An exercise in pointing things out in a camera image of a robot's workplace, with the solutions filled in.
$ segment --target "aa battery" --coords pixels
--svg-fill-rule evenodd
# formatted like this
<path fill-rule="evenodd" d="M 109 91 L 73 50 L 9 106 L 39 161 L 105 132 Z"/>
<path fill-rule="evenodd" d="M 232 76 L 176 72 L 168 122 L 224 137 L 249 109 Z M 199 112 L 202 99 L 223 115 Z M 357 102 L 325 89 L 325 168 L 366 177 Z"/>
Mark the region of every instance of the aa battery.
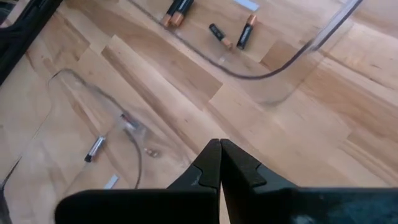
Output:
<path fill-rule="evenodd" d="M 182 3 L 182 0 L 174 0 L 172 5 L 169 7 L 169 10 L 167 10 L 166 15 L 164 15 L 161 23 L 168 27 L 170 25 L 170 22 L 172 20 L 172 16 L 174 15 L 175 11 L 177 8 L 180 6 Z"/>
<path fill-rule="evenodd" d="M 238 43 L 236 44 L 237 48 L 239 48 L 241 50 L 243 50 L 245 48 L 256 22 L 257 22 L 257 16 L 250 15 L 246 25 L 243 28 L 241 37 L 239 38 Z"/>
<path fill-rule="evenodd" d="M 221 31 L 215 24 L 210 24 L 209 26 L 210 31 L 214 34 L 214 36 L 227 48 L 232 48 L 232 42 L 229 41 L 224 32 Z"/>
<path fill-rule="evenodd" d="M 181 3 L 178 5 L 177 10 L 175 11 L 171 23 L 175 26 L 179 26 L 184 20 L 185 15 L 191 8 L 193 0 L 181 0 Z"/>

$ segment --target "wooden floor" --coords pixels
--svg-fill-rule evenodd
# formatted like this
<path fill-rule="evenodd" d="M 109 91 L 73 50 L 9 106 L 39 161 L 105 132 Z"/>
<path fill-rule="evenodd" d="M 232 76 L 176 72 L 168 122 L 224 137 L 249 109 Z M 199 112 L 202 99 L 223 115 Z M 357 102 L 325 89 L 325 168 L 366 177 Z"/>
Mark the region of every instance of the wooden floor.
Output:
<path fill-rule="evenodd" d="M 160 19 L 171 0 L 136 2 Z M 281 66 L 343 1 L 258 2 L 259 23 L 238 56 L 207 30 L 217 22 L 238 39 L 249 12 L 230 0 L 196 0 L 174 32 L 212 60 L 259 75 Z M 149 128 L 160 156 L 144 153 L 139 188 L 168 186 L 211 138 L 230 138 L 300 186 L 398 186 L 398 28 L 394 13 L 377 13 L 396 3 L 369 2 L 303 66 L 249 82 L 210 65 L 128 0 L 64 0 L 0 87 L 1 178 L 22 155 L 6 185 L 14 223 L 52 223 L 61 198 L 102 188 L 113 174 L 115 188 L 136 183 L 136 151 L 112 128 L 112 114 L 71 72 L 49 81 L 63 68 Z M 97 135 L 110 129 L 103 152 L 85 166 Z"/>

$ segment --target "transparent plastic tray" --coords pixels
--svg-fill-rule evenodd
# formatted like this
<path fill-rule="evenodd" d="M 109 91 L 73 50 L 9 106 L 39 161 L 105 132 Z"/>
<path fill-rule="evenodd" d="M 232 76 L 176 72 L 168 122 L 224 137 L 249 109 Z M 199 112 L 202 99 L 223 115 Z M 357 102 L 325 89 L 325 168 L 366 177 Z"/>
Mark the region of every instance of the transparent plastic tray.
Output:
<path fill-rule="evenodd" d="M 137 189 L 166 187 L 165 179 L 183 171 L 170 158 L 177 145 L 147 111 L 133 106 L 125 110 L 68 69 L 49 81 L 48 91 L 51 111 L 6 184 L 14 223 L 52 223 L 59 200 L 82 190 L 109 188 L 114 175 L 118 181 L 113 189 Z M 106 140 L 86 162 L 98 136 Z"/>
<path fill-rule="evenodd" d="M 159 24 L 173 2 L 128 1 Z M 196 0 L 182 24 L 167 29 L 257 102 L 272 104 L 286 99 L 346 34 L 362 0 L 255 2 L 252 12 L 231 0 Z M 251 14 L 257 22 L 244 50 L 228 50 L 209 30 L 216 24 L 235 45 Z"/>

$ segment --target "black object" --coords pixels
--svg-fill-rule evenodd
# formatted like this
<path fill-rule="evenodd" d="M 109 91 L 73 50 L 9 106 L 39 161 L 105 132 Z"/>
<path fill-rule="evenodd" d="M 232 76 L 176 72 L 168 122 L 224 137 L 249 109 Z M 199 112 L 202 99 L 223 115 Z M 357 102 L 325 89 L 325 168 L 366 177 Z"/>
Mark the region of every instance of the black object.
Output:
<path fill-rule="evenodd" d="M 87 154 L 85 157 L 85 162 L 92 162 L 92 160 L 93 160 L 93 156 Z"/>
<path fill-rule="evenodd" d="M 249 40 L 249 37 L 251 35 L 251 32 L 253 31 L 253 26 L 250 24 L 246 24 L 243 28 L 243 32 L 238 40 L 238 43 L 236 44 L 236 47 L 243 50 Z"/>
<path fill-rule="evenodd" d="M 225 34 L 223 31 L 221 31 L 216 24 L 210 24 L 209 26 L 210 31 L 216 36 L 216 38 L 221 41 L 225 38 Z"/>
<path fill-rule="evenodd" d="M 61 2 L 30 0 L 13 25 L 0 28 L 0 85 Z"/>
<path fill-rule="evenodd" d="M 232 224 L 398 223 L 397 189 L 297 187 L 226 139 L 167 189 L 80 192 L 58 204 L 55 222 L 219 223 L 220 181 Z"/>
<path fill-rule="evenodd" d="M 257 22 L 257 16 L 251 14 L 248 18 L 246 25 L 243 28 L 242 34 L 236 44 L 236 47 L 243 50 L 250 38 L 251 32 L 253 31 L 253 27 Z"/>

